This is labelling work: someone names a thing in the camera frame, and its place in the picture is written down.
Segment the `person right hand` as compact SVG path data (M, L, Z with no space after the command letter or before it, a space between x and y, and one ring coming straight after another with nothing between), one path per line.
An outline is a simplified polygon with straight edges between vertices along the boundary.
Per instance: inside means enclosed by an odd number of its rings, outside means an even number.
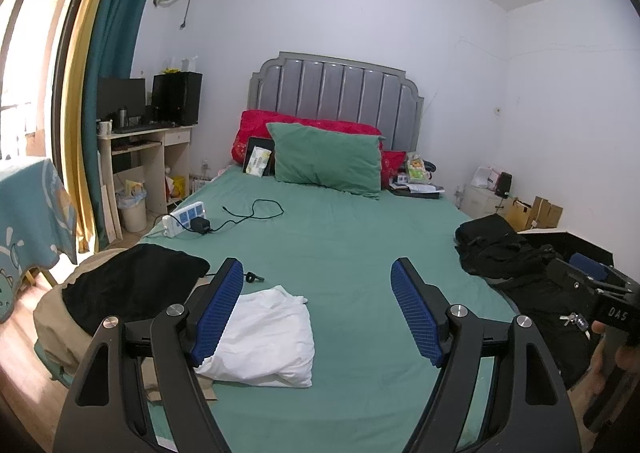
M613 365L631 377L632 388L639 385L639 345L631 346L627 343L627 345L620 345L615 351L609 351L606 347L610 344L614 329L610 331L604 323L599 321L594 321L591 329L594 334L601 337L601 343L594 351L589 366L586 388L587 409L596 403L597 397L603 392L605 383L613 372Z

